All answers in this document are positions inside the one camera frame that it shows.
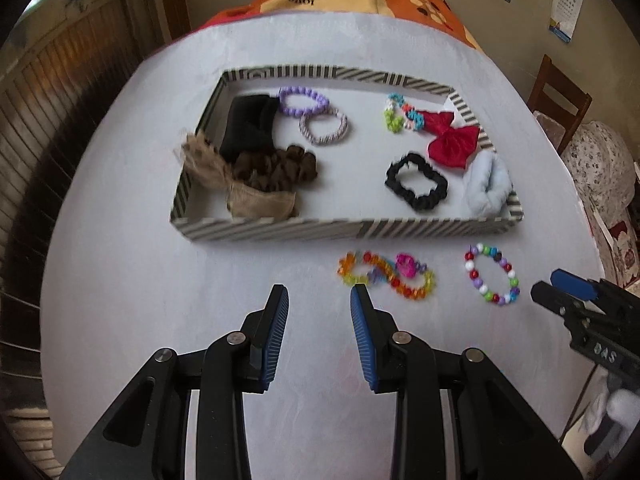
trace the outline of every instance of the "multicolored beaded bracelet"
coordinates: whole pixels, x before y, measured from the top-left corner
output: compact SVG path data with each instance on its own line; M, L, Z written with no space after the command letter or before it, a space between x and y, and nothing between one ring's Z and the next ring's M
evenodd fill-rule
M340 258L338 261L338 275L342 277L342 280L345 284L349 286L353 286L356 283L362 283L363 285L373 285L379 282L386 282L386 277L378 264L375 262L386 260L377 254L372 254L369 251L362 254L360 251L356 251L355 253L347 253L344 258ZM361 274L359 276L354 276L352 274L353 267L358 265L371 265L373 269L371 269L367 274Z
M322 146L323 144L330 144L331 142L335 142L347 132L347 127L349 126L347 116L339 112L336 108L329 106L324 111L324 113L328 115L334 115L338 119L340 119L340 126L338 126L338 129L334 133L324 137L316 137L309 130L309 127L307 126L307 121L309 120L309 117L311 117L310 115L304 114L302 115L302 117L300 117L300 123L298 124L300 128L300 133L305 137L306 140L311 142L314 146Z
M367 261L367 253L363 254L363 259ZM408 300L423 300L427 294L429 294L435 286L435 279L433 271L431 271L426 265L420 264L418 274L424 278L424 284L422 286L413 288L400 280L395 265L392 265L387 260L380 259L376 254L370 254L369 261L378 266L382 270L392 288L396 290L398 294L404 296Z
M396 105L404 112L406 118L396 116ZM386 129L393 133L398 133L404 126L407 130L421 130L424 128L424 117L419 114L413 106L404 100L404 96L400 94L389 94L385 104L385 123Z
M495 292L489 290L489 287L484 284L482 278L480 278L480 274L476 269L476 263L474 259L478 254L484 254L484 256L489 256L494 259L496 263L498 263L503 269L504 272L507 273L507 277L509 278L509 284L511 285L511 290L500 296ZM502 256L500 250L496 247L489 247L484 244L477 244L469 247L468 252L465 254L465 269L469 273L469 277L474 282L474 287L482 294L487 301L493 301L500 306L503 306L508 303L513 303L518 299L520 295L520 289L518 288L518 278L516 277L516 272L511 267L511 264L507 261L505 257Z
M306 95L307 97L311 97L318 104L311 108L292 108L287 107L285 104L285 97L287 95L298 94L298 95ZM278 97L280 99L280 111L291 117L302 117L303 115L317 115L326 110L329 106L329 99L324 97L322 94L316 92L311 88L307 88L305 86L283 86L278 92Z

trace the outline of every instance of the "white table surface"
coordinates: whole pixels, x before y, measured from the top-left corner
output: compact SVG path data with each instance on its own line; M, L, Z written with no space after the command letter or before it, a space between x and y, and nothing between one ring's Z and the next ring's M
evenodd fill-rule
M279 244L195 244L169 224L184 129L193 129L223 69L329 63L389 70L454 86L510 168L525 218L484 241L518 271L523 294L486 304L463 268L475 238ZM335 275L347 250L427 261L438 286L425 302L370 288L401 329L452 352L483 349L553 432L590 363L562 322L528 291L562 267L602 275L574 186L522 99L484 54L414 22L372 14L300 12L208 28L146 60L99 125L51 241L42 286L42 371L54 451L66 462L157 349L206 348L262 308L273 283L290 312L276 379L245 396L255 479L386 479L394 395L362 376L349 289ZM481 267L495 288L500 271ZM188 478L193 473L193 428Z

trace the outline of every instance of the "wooden chair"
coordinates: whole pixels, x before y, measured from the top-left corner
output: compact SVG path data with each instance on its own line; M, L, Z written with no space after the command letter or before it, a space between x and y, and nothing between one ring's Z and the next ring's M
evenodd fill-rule
M577 113L572 114L565 110L553 101L551 97L546 95L544 92L545 84L557 90L572 105L578 108ZM551 62L551 58L545 54L540 64L538 77L527 101L527 106L532 113L538 110L564 126L564 136L562 136L562 140L558 145L558 155L564 152L564 149L584 119L590 104L591 96L585 94L573 81L560 72L558 67L554 66Z

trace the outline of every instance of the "red bow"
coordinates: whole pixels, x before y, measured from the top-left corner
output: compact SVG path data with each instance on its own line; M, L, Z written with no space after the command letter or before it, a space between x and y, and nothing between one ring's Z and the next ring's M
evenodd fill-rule
M453 112L423 112L416 110L424 117L423 129L438 137L429 143L429 158L449 168L466 167L466 160L476 150L480 128L478 126L462 126L454 128Z

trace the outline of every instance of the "beige wall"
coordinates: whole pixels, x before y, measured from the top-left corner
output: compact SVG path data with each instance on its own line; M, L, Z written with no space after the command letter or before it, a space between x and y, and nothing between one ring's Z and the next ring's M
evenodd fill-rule
M251 0L187 0L197 27ZM619 131L640 157L640 45L610 0L584 0L571 43L548 31L553 0L446 0L524 100L543 54L593 97L587 120Z

